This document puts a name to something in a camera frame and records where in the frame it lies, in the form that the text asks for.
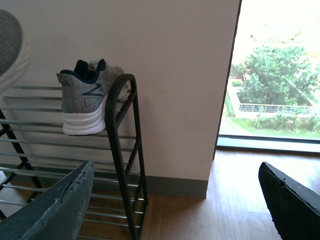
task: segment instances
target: shoe logo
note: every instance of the shoe logo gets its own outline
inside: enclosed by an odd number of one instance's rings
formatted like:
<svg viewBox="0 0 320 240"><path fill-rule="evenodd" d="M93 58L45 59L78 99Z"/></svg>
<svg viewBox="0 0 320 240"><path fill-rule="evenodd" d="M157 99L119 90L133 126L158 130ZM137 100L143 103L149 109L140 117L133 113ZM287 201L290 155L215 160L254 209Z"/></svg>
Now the shoe logo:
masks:
<svg viewBox="0 0 320 240"><path fill-rule="evenodd" d="M99 97L85 97L84 98L84 106L89 107L92 104L95 104L100 100Z"/></svg>
<svg viewBox="0 0 320 240"><path fill-rule="evenodd" d="M94 83L96 85L96 87L94 89L91 89L90 91L87 91L85 93L83 93L82 95L83 96L98 96L98 97L103 97L102 94L99 94L99 93L93 93L95 90L101 88L101 84L99 83Z"/></svg>

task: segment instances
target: white fence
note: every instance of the white fence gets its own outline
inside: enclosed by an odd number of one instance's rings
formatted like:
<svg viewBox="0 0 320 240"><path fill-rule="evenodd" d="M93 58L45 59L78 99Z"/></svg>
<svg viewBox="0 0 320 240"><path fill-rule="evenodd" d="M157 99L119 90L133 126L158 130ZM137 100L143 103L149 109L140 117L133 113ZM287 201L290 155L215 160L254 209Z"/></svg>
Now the white fence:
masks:
<svg viewBox="0 0 320 240"><path fill-rule="evenodd" d="M234 87L227 88L233 111L236 118L254 118L262 109L265 114L293 114L299 113L303 115L312 114L314 106L296 106L296 105L269 105L269 104L250 104L241 103L237 91Z"/></svg>

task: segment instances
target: gray sneaker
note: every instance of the gray sneaker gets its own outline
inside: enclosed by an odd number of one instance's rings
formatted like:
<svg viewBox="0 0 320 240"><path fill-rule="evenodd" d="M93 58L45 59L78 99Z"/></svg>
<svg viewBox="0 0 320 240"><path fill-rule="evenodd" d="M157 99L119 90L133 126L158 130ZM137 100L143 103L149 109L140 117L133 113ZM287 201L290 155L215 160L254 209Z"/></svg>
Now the gray sneaker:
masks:
<svg viewBox="0 0 320 240"><path fill-rule="evenodd" d="M67 135L90 135L105 129L105 105L115 79L124 74L120 67L78 60L75 69L57 74L62 85L63 132ZM122 95L128 91L125 85Z"/></svg>

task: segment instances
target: shoe rack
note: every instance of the shoe rack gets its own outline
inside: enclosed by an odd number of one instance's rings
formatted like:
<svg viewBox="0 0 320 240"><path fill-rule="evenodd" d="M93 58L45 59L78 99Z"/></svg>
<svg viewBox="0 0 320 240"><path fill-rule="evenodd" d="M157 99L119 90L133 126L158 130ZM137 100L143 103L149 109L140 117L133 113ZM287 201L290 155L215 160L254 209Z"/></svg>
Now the shoe rack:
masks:
<svg viewBox="0 0 320 240"><path fill-rule="evenodd" d="M128 93L118 99L125 84ZM77 239L140 239L148 192L135 77L115 80L106 128L94 135L63 133L61 94L60 87L13 86L0 103L0 219L92 160L93 187Z"/></svg>

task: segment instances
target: sneaker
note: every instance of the sneaker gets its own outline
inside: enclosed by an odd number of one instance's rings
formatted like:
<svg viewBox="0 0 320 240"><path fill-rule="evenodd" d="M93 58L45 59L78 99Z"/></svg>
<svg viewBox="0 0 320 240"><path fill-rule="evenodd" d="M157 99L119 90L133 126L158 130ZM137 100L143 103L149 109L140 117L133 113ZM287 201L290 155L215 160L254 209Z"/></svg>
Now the sneaker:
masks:
<svg viewBox="0 0 320 240"><path fill-rule="evenodd" d="M27 70L31 41L19 21L0 9L0 98Z"/></svg>
<svg viewBox="0 0 320 240"><path fill-rule="evenodd" d="M120 67L78 60L75 69L57 74L62 85L63 132L67 135L91 135L103 131L105 105L115 79L124 74ZM122 88L120 97L128 91Z"/></svg>

